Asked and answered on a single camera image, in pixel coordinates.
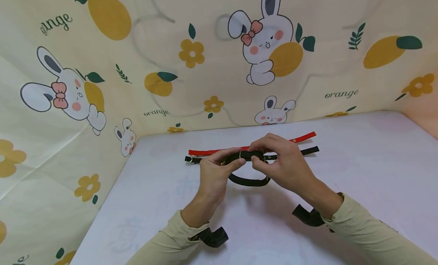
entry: person's right hand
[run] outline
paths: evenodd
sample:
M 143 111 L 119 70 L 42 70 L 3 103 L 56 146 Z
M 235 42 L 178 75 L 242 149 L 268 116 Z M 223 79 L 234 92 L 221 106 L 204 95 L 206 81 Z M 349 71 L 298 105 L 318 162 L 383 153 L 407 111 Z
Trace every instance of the person's right hand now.
M 268 133 L 251 143 L 248 151 L 254 150 L 260 150 L 263 153 L 275 152 L 279 155 L 272 164 L 267 164 L 256 156 L 252 156 L 252 167 L 287 190 L 300 195 L 317 181 L 299 147 L 281 136 Z

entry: pink bow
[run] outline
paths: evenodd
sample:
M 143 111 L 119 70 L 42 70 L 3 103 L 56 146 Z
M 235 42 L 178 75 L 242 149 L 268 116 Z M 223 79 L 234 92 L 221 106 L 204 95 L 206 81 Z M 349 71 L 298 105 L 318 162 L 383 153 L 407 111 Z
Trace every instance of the pink bow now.
M 68 103 L 65 100 L 65 93 L 67 91 L 67 86 L 65 83 L 52 83 L 52 89 L 56 94 L 56 98 L 54 99 L 54 107 L 66 109 L 68 107 Z
M 243 34 L 240 38 L 244 42 L 245 46 L 249 46 L 251 44 L 252 38 L 254 38 L 254 36 L 256 36 L 256 34 L 262 30 L 262 28 L 262 23 L 257 20 L 251 23 L 251 30 L 248 32 L 248 34 Z
M 134 151 L 134 148 L 135 148 L 135 142 L 132 144 L 132 147 L 129 149 L 129 154 L 131 154 L 132 151 Z

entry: cartoon bunny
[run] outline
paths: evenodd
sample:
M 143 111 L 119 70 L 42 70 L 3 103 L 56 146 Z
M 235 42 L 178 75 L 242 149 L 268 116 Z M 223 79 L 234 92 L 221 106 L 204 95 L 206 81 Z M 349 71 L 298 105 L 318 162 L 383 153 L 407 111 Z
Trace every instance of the cartoon bunny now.
M 250 84 L 264 86 L 274 81 L 269 56 L 278 46 L 292 40 L 294 26 L 287 17 L 278 14 L 279 9 L 280 0 L 262 0 L 262 19 L 251 22 L 244 11 L 238 10 L 228 21 L 228 34 L 231 38 L 240 37 L 245 60 L 252 64 L 247 76 Z
M 20 95 L 24 103 L 37 112 L 46 112 L 53 106 L 62 109 L 74 120 L 87 119 L 93 132 L 100 135 L 106 124 L 103 112 L 87 100 L 84 80 L 70 68 L 63 68 L 50 52 L 40 46 L 37 49 L 38 60 L 53 75 L 56 82 L 46 86 L 40 83 L 26 83 L 21 87 Z
M 258 124 L 283 124 L 287 118 L 287 112 L 293 110 L 297 105 L 294 100 L 287 101 L 282 108 L 275 108 L 277 98 L 269 96 L 265 100 L 265 110 L 259 112 L 254 120 Z
M 127 157 L 130 153 L 132 153 L 135 148 L 136 135 L 130 129 L 131 124 L 132 121 L 130 119 L 124 118 L 122 121 L 124 132 L 122 133 L 117 126 L 114 128 L 117 138 L 122 143 L 121 151 L 124 157 Z

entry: white table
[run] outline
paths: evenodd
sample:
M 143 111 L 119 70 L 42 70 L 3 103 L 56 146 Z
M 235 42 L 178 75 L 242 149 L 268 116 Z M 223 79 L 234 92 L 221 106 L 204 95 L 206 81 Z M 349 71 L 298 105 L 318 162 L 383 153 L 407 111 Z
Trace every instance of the white table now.
M 315 175 L 335 191 L 359 201 L 376 217 L 438 258 L 438 142 L 405 116 L 374 112 L 293 124 L 145 136 L 138 141 L 71 265 L 123 265 L 190 202 L 199 165 L 184 162 L 188 149 L 248 146 L 266 133 L 291 139 L 315 131 L 300 149 Z M 247 163 L 236 175 L 261 179 Z M 265 187 L 228 183 L 227 196 L 211 220 L 229 240 L 220 248 L 198 247 L 184 264 L 366 264 L 351 246 L 291 215 L 306 204 L 271 181 Z

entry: red strap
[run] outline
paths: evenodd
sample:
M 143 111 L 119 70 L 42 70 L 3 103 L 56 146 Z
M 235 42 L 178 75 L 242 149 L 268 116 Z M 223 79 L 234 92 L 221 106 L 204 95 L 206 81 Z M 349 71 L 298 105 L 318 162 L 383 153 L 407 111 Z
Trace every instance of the red strap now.
M 312 138 L 313 136 L 316 136 L 315 132 L 308 133 L 308 134 L 306 134 L 304 136 L 299 136 L 298 138 L 293 138 L 293 139 L 291 139 L 289 141 L 293 141 L 295 143 L 302 142 L 302 141 L 308 140 L 309 138 Z M 248 148 L 249 148 L 249 146 L 242 146 L 242 147 L 240 147 L 240 149 L 242 151 L 248 151 Z M 208 150 L 208 151 L 189 150 L 189 155 L 190 156 L 209 156 L 209 155 L 213 155 L 214 153 L 216 153 L 216 152 L 218 152 L 220 150 L 222 150 L 222 149 Z

